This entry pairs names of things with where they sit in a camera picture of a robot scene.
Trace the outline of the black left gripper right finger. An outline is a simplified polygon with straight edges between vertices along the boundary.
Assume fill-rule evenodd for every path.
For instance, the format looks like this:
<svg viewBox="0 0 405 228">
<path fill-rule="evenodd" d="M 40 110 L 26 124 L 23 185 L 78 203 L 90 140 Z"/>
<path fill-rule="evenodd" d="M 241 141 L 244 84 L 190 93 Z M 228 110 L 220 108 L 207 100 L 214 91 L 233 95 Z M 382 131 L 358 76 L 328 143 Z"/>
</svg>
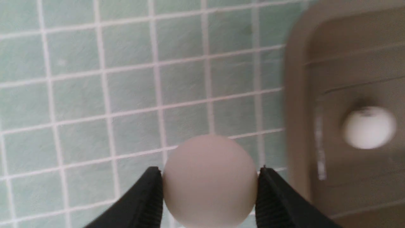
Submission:
<svg viewBox="0 0 405 228">
<path fill-rule="evenodd" d="M 275 170 L 262 167 L 255 204 L 258 228 L 340 228 L 296 192 Z"/>
</svg>

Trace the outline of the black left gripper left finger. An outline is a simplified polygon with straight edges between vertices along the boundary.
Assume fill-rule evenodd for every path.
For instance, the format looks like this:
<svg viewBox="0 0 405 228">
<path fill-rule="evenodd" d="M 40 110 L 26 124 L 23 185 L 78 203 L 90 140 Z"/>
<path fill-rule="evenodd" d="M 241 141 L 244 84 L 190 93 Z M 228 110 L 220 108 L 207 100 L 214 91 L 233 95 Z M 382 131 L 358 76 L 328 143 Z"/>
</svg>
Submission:
<svg viewBox="0 0 405 228">
<path fill-rule="evenodd" d="M 159 228 L 163 216 L 163 179 L 148 167 L 137 182 L 86 228 Z"/>
</svg>

